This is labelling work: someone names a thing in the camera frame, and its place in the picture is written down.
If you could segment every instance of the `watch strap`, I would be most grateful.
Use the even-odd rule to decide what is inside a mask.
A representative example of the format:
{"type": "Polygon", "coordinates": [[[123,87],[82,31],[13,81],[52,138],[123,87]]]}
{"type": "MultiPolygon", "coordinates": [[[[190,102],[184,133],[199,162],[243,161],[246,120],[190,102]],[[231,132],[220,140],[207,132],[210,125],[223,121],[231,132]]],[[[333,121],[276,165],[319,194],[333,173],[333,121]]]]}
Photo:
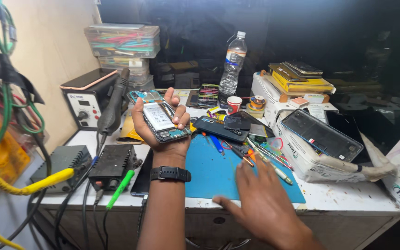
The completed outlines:
{"type": "Polygon", "coordinates": [[[191,173],[179,167],[160,166],[151,170],[150,180],[176,180],[183,182],[191,181],[191,173]]]}

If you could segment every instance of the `blue repair mat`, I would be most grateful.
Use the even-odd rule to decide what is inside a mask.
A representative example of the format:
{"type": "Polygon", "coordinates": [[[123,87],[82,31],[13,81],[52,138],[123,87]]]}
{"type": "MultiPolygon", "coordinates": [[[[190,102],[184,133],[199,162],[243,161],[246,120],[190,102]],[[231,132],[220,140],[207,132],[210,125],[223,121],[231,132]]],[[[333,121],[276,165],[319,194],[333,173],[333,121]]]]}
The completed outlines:
{"type": "MultiPolygon", "coordinates": [[[[192,180],[186,183],[186,197],[212,198],[216,195],[222,195],[231,200],[239,200],[235,172],[237,164],[242,159],[232,150],[225,150],[225,156],[222,156],[211,139],[208,139],[209,144],[204,136],[197,135],[192,139],[187,151],[186,169],[191,172],[192,180]]],[[[305,198],[291,170],[276,162],[274,163],[292,180],[293,185],[288,185],[280,179],[290,201],[292,203],[305,203],[305,198]]]]}

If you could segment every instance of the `red and white paper cup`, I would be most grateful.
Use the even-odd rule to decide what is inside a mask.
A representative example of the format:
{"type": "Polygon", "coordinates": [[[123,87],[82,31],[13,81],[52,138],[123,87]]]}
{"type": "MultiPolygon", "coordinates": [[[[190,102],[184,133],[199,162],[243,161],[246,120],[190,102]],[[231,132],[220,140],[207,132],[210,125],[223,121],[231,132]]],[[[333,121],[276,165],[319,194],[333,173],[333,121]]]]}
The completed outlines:
{"type": "Polygon", "coordinates": [[[228,115],[232,115],[240,111],[242,99],[240,97],[228,97],[228,115]]]}

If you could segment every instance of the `copper wire spool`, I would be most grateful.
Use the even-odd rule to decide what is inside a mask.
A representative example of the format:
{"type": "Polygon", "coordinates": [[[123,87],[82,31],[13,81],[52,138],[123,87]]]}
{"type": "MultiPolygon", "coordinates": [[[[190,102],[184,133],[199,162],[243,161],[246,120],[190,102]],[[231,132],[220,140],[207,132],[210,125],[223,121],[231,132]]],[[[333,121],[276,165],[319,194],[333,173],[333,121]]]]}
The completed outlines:
{"type": "Polygon", "coordinates": [[[264,109],[266,101],[263,96],[254,96],[249,99],[249,108],[252,110],[261,111],[264,109]]]}

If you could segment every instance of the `beige wall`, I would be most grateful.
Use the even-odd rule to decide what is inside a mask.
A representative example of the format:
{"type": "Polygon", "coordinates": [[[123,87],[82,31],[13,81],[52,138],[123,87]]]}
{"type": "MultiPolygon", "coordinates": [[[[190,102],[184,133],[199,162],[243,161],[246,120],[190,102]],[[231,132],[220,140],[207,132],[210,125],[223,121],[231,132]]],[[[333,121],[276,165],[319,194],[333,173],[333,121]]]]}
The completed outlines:
{"type": "Polygon", "coordinates": [[[93,0],[3,0],[15,22],[18,43],[11,61],[37,88],[46,105],[52,152],[76,130],[59,85],[99,67],[83,29],[99,22],[93,0]]]}

